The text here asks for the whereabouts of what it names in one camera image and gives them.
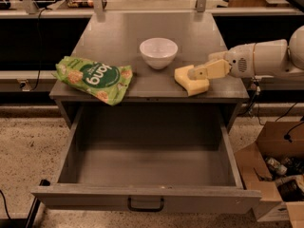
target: drawer handle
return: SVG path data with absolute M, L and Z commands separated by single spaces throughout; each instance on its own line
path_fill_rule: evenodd
M 158 208 L 135 208 L 132 207 L 132 198 L 127 199 L 127 207 L 130 211 L 135 212 L 160 212 L 163 209 L 163 198 L 161 198 L 161 204 Z

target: drawer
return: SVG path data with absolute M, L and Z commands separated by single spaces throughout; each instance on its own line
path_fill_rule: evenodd
M 246 213 L 244 190 L 218 104 L 84 105 L 56 183 L 33 188 L 48 208 Z

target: green chip bag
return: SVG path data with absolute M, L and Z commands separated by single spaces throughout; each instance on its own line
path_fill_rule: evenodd
M 91 60 L 65 57 L 57 65 L 55 77 L 108 105 L 120 103 L 132 79 L 131 66 L 109 66 Z

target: sponge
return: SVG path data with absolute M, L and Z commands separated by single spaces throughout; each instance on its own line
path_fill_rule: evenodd
M 183 66 L 176 68 L 174 72 L 174 79 L 187 90 L 188 96 L 201 94 L 209 88 L 208 79 L 190 80 L 188 78 L 188 71 L 192 68 L 194 68 L 193 65 Z

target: speckled floor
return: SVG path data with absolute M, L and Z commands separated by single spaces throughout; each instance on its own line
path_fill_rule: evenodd
M 292 104 L 267 105 L 259 109 L 262 123 L 274 121 Z M 281 121 L 299 121 L 303 104 L 298 104 Z M 229 137 L 234 151 L 252 143 L 262 125 L 256 116 L 238 117 Z M 0 188 L 7 198 L 12 218 L 25 218 L 33 201 L 29 192 L 41 179 L 54 181 L 68 128 L 56 106 L 0 106 Z M 0 218 L 5 218 L 0 199 Z M 35 227 L 291 227 L 289 221 L 257 223 L 252 212 L 245 215 L 143 214 L 131 212 L 58 211 L 43 204 Z

